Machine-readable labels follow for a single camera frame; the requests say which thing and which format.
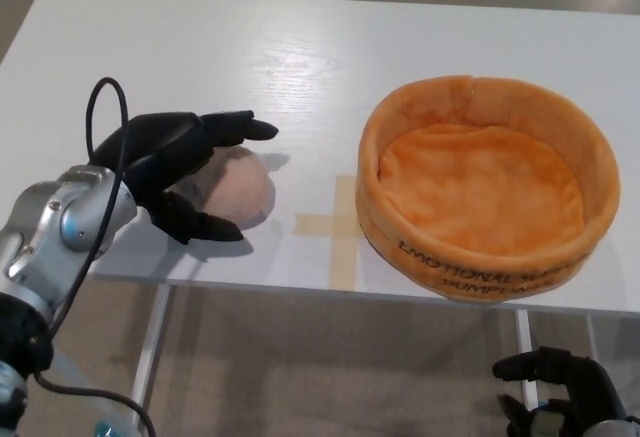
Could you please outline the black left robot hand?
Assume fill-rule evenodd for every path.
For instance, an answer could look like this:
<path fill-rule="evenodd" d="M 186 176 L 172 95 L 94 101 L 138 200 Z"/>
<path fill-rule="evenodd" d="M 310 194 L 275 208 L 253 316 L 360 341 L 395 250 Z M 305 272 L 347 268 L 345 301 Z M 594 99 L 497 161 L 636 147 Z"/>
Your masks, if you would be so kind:
<path fill-rule="evenodd" d="M 251 110 L 197 115 L 192 112 L 144 114 L 118 129 L 89 154 L 91 165 L 115 171 L 121 144 L 127 144 L 122 180 L 151 223 L 181 244 L 190 240 L 238 242 L 239 227 L 198 211 L 169 188 L 200 170 L 219 147 L 274 138 L 279 129 L 257 120 Z"/>

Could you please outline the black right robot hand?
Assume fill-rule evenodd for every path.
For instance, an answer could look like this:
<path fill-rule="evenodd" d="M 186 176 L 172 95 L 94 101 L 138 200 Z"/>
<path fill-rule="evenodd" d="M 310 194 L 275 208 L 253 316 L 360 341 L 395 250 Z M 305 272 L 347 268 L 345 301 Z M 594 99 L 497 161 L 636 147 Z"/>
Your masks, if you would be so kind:
<path fill-rule="evenodd" d="M 492 367 L 503 381 L 542 381 L 566 388 L 566 399 L 550 399 L 532 410 L 501 394 L 499 406 L 509 436 L 637 436 L 639 419 L 626 413 L 607 371 L 589 357 L 540 347 L 504 358 Z"/>

